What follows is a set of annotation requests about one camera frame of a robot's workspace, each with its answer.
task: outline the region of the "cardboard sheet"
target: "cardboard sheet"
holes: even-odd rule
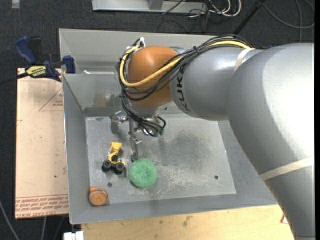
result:
[[[15,218],[68,213],[62,83],[19,79]]]

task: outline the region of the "blue clamp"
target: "blue clamp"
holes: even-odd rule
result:
[[[35,49],[36,56],[34,55],[32,49],[30,49],[30,45]],[[34,37],[29,40],[28,36],[21,37],[18,41],[15,42],[14,47],[19,55],[25,58],[28,61],[28,65],[25,67],[25,73],[28,74],[32,78],[49,78],[56,81],[61,81],[61,74],[56,71],[53,65],[45,60],[42,62],[41,56],[41,39],[39,37]],[[74,63],[74,59],[70,56],[64,56],[62,61],[57,62],[60,66],[66,66],[66,72],[69,74],[76,73],[76,66]]]

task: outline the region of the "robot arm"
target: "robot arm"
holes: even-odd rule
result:
[[[131,61],[147,62],[129,64],[128,72],[146,72],[124,81],[135,85],[167,68],[139,89],[120,81],[122,90],[131,90],[125,99],[141,118],[155,114],[172,99],[192,117],[228,119],[243,151],[280,204],[295,239],[315,239],[314,44],[256,50],[240,43],[217,38],[215,47],[203,52],[199,47],[176,53],[159,48],[144,54],[148,47],[142,48]],[[194,51],[191,59],[177,63]],[[137,90],[141,93],[133,96]]]

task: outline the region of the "metal stand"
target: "metal stand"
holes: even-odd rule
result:
[[[256,13],[256,11],[263,5],[266,0],[257,0],[252,8],[249,10],[243,21],[239,24],[236,30],[233,32],[235,35],[238,35],[239,32],[243,29],[243,27],[248,23],[248,21],[252,18],[252,16]]]
[[[166,0],[93,0],[94,11],[127,11],[164,13],[177,4],[178,1]],[[171,13],[187,14],[194,9],[203,9],[202,2],[181,2]]]

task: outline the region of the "wire bundle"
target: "wire bundle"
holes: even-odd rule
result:
[[[147,120],[144,117],[138,116],[126,104],[125,98],[127,98],[129,101],[130,100],[141,101],[151,96],[154,92],[160,91],[172,79],[174,79],[179,72],[183,72],[186,65],[188,65],[190,61],[192,61],[194,58],[196,58],[197,56],[199,56],[200,54],[208,50],[218,48],[218,47],[237,47],[237,48],[244,48],[244,49],[251,48],[251,45],[249,45],[243,38],[237,35],[223,35],[223,36],[213,37],[199,46],[194,46],[192,49],[172,57],[161,68],[156,70],[155,73],[149,75],[143,80],[138,82],[128,82],[126,63],[128,62],[130,56],[132,56],[132,54],[135,51],[137,51],[140,48],[143,48],[144,46],[145,44],[142,43],[140,39],[138,39],[132,46],[128,48],[128,50],[120,58],[119,63],[116,65],[116,70],[119,76],[119,83],[121,86],[121,101],[122,101],[121,103],[122,103],[123,109],[131,119],[133,119],[135,122],[138,123],[139,128],[142,130],[142,132],[145,135],[150,135],[152,137],[156,137],[158,134],[163,133],[164,128],[166,126],[166,121],[160,116],[156,116],[157,119],[163,122],[163,124],[160,125],[159,123],[156,123],[154,121]],[[136,87],[139,87],[149,82],[150,80],[154,79],[155,77],[163,73],[164,75],[152,86],[143,90],[136,89]],[[143,96],[141,97],[133,97],[133,95],[142,95],[142,94]]]
[[[221,14],[226,17],[234,17],[234,16],[237,16],[241,11],[241,6],[242,6],[241,0],[236,0],[236,5],[235,5],[236,11],[232,11],[231,0],[226,0],[228,7],[224,9],[219,9],[218,6],[216,6],[213,3],[213,0],[207,0],[207,1],[209,2],[209,6],[211,7],[211,9],[209,9],[208,12],[212,14]]]

